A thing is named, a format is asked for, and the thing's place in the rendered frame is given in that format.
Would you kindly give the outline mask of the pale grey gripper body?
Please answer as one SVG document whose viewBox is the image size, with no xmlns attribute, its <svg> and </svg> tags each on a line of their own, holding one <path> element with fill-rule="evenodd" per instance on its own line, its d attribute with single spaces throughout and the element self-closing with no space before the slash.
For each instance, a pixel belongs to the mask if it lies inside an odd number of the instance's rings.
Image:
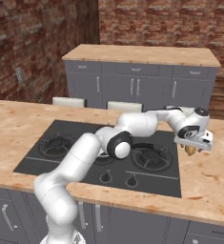
<svg viewBox="0 0 224 244">
<path fill-rule="evenodd" d="M 179 138 L 177 135 L 174 137 L 174 142 L 180 145 L 188 145 L 196 147 L 199 150 L 210 151 L 213 146 L 214 136 L 211 132 L 206 132 L 202 136 L 195 136 L 191 138 Z"/>
</svg>

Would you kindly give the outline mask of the yellow brown onion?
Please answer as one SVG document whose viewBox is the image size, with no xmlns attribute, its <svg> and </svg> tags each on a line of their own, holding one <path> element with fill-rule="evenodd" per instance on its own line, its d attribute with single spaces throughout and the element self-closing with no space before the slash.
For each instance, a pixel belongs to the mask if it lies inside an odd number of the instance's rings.
<svg viewBox="0 0 224 244">
<path fill-rule="evenodd" d="M 188 156 L 192 156 L 193 154 L 196 153 L 196 147 L 186 145 L 185 152 Z"/>
</svg>

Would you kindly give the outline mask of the black hob knob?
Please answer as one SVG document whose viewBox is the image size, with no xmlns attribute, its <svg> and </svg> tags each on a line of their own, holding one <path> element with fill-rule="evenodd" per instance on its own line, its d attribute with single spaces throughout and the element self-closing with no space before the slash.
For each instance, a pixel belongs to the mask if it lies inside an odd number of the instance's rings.
<svg viewBox="0 0 224 244">
<path fill-rule="evenodd" d="M 135 188 L 138 185 L 138 180 L 133 173 L 127 178 L 126 185 L 131 188 Z"/>
<path fill-rule="evenodd" d="M 111 171 L 107 170 L 105 173 L 103 173 L 100 176 L 100 181 L 105 184 L 111 183 L 112 182 Z"/>
</svg>

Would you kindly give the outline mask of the grey run of cupboards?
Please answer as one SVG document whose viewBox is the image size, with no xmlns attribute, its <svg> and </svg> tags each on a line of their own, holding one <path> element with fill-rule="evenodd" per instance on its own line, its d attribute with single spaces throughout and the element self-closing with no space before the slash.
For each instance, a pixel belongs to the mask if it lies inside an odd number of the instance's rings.
<svg viewBox="0 0 224 244">
<path fill-rule="evenodd" d="M 91 108 L 110 101 L 138 103 L 145 111 L 168 106 L 208 108 L 216 67 L 98 61 L 65 62 L 69 94 Z"/>
</svg>

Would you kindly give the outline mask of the white stool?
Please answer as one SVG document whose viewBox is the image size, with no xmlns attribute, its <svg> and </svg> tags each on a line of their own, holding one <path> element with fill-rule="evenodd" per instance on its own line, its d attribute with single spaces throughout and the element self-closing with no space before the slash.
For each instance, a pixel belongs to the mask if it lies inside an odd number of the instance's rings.
<svg viewBox="0 0 224 244">
<path fill-rule="evenodd" d="M 70 97 L 54 97 L 52 104 L 56 106 L 65 107 L 85 107 L 85 100 L 82 98 L 70 98 Z"/>
<path fill-rule="evenodd" d="M 108 109 L 122 112 L 142 112 L 142 105 L 139 103 L 109 101 Z"/>
</svg>

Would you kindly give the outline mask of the grey drawer front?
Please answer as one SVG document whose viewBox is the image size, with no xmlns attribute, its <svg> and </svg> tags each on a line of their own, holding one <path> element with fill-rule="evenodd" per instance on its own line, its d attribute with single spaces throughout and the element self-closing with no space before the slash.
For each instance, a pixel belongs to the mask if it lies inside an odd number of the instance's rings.
<svg viewBox="0 0 224 244">
<path fill-rule="evenodd" d="M 224 226 L 191 221 L 183 244 L 224 244 Z"/>
</svg>

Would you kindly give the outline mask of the black hob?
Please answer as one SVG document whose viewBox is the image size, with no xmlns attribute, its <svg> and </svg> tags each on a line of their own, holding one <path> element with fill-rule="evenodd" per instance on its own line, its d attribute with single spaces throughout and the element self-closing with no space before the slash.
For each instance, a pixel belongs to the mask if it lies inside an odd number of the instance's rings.
<svg viewBox="0 0 224 244">
<path fill-rule="evenodd" d="M 85 132 L 96 132 L 95 124 L 55 120 L 14 169 L 17 173 L 39 175 L 53 171 L 75 141 Z M 150 137 L 136 137 L 130 155 L 114 160 L 105 153 L 95 159 L 83 179 L 85 183 L 180 197 L 177 147 L 173 132 L 157 131 Z M 111 171 L 112 182 L 105 184 L 100 176 Z M 126 180 L 135 175 L 138 185 L 128 187 Z"/>
</svg>

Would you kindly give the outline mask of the grey wall socket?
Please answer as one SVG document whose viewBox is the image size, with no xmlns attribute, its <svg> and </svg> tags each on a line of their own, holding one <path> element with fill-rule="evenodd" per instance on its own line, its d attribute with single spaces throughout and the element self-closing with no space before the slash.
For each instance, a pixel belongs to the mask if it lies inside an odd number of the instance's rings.
<svg viewBox="0 0 224 244">
<path fill-rule="evenodd" d="M 17 77 L 18 83 L 20 84 L 20 83 L 24 82 L 24 75 L 23 75 L 22 68 L 21 67 L 16 68 L 15 72 L 16 72 L 16 77 Z"/>
</svg>

